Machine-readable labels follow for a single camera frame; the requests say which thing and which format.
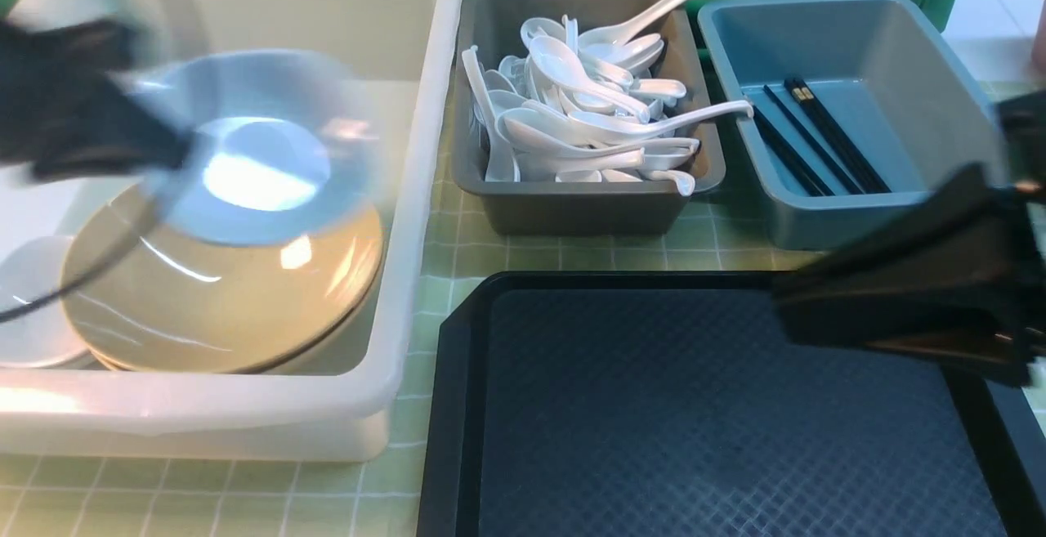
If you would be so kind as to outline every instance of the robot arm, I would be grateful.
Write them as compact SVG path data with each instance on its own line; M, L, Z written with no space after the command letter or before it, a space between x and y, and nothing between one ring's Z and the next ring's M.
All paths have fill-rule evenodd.
M106 74L131 68L134 39L112 20L48 31L0 21L0 165L26 164L37 182L180 167L190 139Z
M906 355L1028 385L1046 354L1046 268L1028 205L1046 202L1046 92L999 105L1029 180L960 169L918 207L792 274L774 298L797 343Z

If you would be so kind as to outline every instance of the beige plate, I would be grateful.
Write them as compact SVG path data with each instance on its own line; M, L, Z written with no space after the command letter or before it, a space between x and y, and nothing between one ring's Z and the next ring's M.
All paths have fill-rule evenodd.
M131 187L94 214L69 249L63 285L126 237L129 217L145 203ZM63 306L109 366L257 371L301 353L343 320L366 296L382 252L373 206L283 247L213 246L159 227Z
M366 292L365 297L369 297L373 293L374 288L376 286L371 284L370 288ZM322 354L323 350L327 348L329 343L338 339L339 332L344 327L347 327L357 317L357 314L360 312L361 308L362 306L356 307L356 309L354 309L350 313L345 315L343 320L337 322L333 329L329 329L329 331L324 333L319 339L315 339L314 342L312 342L311 344L303 345L298 353L286 356L282 361L267 363L260 366L258 370L251 370L249 372L235 372L235 373L236 374L291 374L296 372L302 364L308 363L309 361L312 361L314 359L318 359ZM124 370L116 365L112 361L109 361L108 359L98 354L94 353L90 354L90 357L108 370L112 370L114 372L128 372L128 370ZM77 365L78 367L83 367L84 365L83 361L77 363L79 364Z

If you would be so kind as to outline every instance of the black tray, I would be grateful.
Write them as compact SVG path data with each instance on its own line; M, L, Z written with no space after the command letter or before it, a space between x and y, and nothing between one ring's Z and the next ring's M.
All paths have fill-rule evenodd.
M1020 390L793 345L771 277L484 282L440 329L417 535L1046 535Z

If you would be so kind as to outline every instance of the black chopsticks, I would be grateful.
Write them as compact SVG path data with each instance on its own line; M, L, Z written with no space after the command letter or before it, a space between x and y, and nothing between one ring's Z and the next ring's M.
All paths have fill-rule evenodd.
M839 160L849 171L854 179L860 184L865 194L886 194L890 188L880 177L876 170L868 163L868 160L861 155L857 146L846 135L839 122L832 116L820 98L814 95L803 80L792 77L784 80L784 89L794 100L802 108L806 116L814 122L817 130L821 132L828 147L837 154Z
M821 178L814 173L814 169L802 160L802 157L792 149L792 146L784 140L780 132L767 120L759 109L753 110L755 113L755 127L759 130L759 136L767 143L767 147L774 152L774 155L781 160L784 169L795 176L799 185L811 196L832 196L832 189Z
M770 98L770 102L773 102L774 106L784 115L784 118L792 125L792 128L795 128L796 132L799 132L799 136L806 141L810 149L824 163L825 167L832 172L832 175L835 176L847 194L886 194L890 192L889 186L886 186L883 178L868 163L868 160L864 158L861 151L858 150L854 141L803 80L798 77L784 80L784 89L794 98L796 104L799 105L799 108L810 118L811 122L814 124L817 131L821 132L821 136L829 149L833 150L833 153L835 153L835 157L821 146L817 137L811 134L803 122L789 110L788 105L781 102L781 98L770 89L770 86L763 86L763 92ZM755 127L758 128L759 135L761 135L763 140L767 143L767 148L780 159L784 169L789 173L792 173L792 176L795 177L796 181L799 182L799 185L808 195L835 195L828 185L824 183L824 180L818 177L814 169L803 160L799 153L788 142L788 139L780 134L780 131L759 110L755 111ZM836 158L842 162L842 165L836 161Z
M823 147L821 147L821 143L817 142L817 138L810 134L810 131L808 131L806 127L804 127L802 122L795 117L795 114L792 114L792 111L788 109L788 106L784 106L784 102L781 102L780 97L777 97L777 94L770 89L770 86L763 86L763 91L767 94L767 97L770 98L770 102L773 102L774 106L777 106L777 109L781 111L781 114L788 118L788 121L792 125L792 127L799 132L799 135L806 141L810 149L814 150L814 153L821 159L821 162L824 163L828 171L832 172L832 175L836 176L836 179L839 180L839 183L842 184L844 189L846 189L849 194L864 194L864 192L856 183L854 183L854 180L846 175L846 172L840 167L839 163L836 163L836 160L833 159L832 155L825 151Z

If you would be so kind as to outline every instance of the white plastic bin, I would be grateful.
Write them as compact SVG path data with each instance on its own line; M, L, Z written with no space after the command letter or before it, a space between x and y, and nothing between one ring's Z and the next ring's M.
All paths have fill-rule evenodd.
M331 376L221 376L0 371L0 451L21 453L363 461L389 440L403 377L461 0L195 0L208 49L326 53L364 81L389 152L378 201L389 232L365 354ZM14 16L56 26L131 8L166 27L157 63L184 28L157 0L21 0ZM0 187L0 219L49 234L73 186L22 208Z

